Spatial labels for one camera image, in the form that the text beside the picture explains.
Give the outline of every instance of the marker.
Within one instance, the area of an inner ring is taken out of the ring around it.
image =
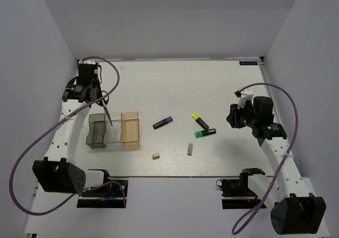
[[[173,121],[172,117],[169,116],[169,117],[167,117],[166,119],[163,119],[163,120],[161,120],[161,121],[155,123],[155,124],[153,125],[153,128],[154,128],[154,129],[160,128],[160,127],[162,127],[162,126],[164,126],[164,125],[166,125],[166,124],[168,124],[168,123],[170,123],[170,122],[172,122],[172,121]]]
[[[217,133],[216,129],[212,128],[212,129],[208,129],[208,130],[195,132],[195,137],[200,138],[200,137],[204,137],[204,136],[214,135],[216,133]]]
[[[197,115],[196,113],[194,113],[192,115],[193,120],[195,120],[200,127],[202,127],[204,130],[209,129],[210,127],[199,117],[199,115]]]

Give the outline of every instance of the white wall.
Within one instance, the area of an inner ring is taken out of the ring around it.
[[[339,0],[296,0],[265,58],[267,80],[295,99],[300,126],[293,153],[303,175],[324,197],[331,237],[339,237]],[[288,134],[294,117],[273,91]]]
[[[43,0],[0,0],[0,204],[1,237],[22,237],[26,214],[12,203],[8,177],[20,153],[54,124],[75,59]],[[47,149],[46,139],[19,165],[14,188],[30,207],[36,179],[35,159]]]
[[[45,0],[76,58],[266,55],[295,0]]]

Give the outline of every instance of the marker with green cap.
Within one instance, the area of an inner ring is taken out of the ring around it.
[[[217,133],[216,129],[212,128],[212,129],[208,129],[208,130],[195,132],[195,137],[200,138],[200,137],[204,137],[204,136],[214,135],[216,133]]]

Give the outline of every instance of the marker with yellow cap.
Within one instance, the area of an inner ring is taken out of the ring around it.
[[[193,120],[195,120],[200,127],[202,127],[204,130],[209,129],[210,127],[199,117],[199,115],[197,115],[196,113],[194,113],[192,115]]]

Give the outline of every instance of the marker with purple cap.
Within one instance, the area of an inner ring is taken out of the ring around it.
[[[163,119],[163,120],[161,120],[161,121],[155,123],[155,124],[153,125],[153,128],[154,128],[154,129],[158,129],[158,128],[160,128],[160,127],[162,127],[162,126],[164,126],[164,125],[166,125],[166,124],[168,124],[168,123],[171,123],[172,121],[173,121],[172,117],[169,116],[169,117],[167,117],[166,119]]]

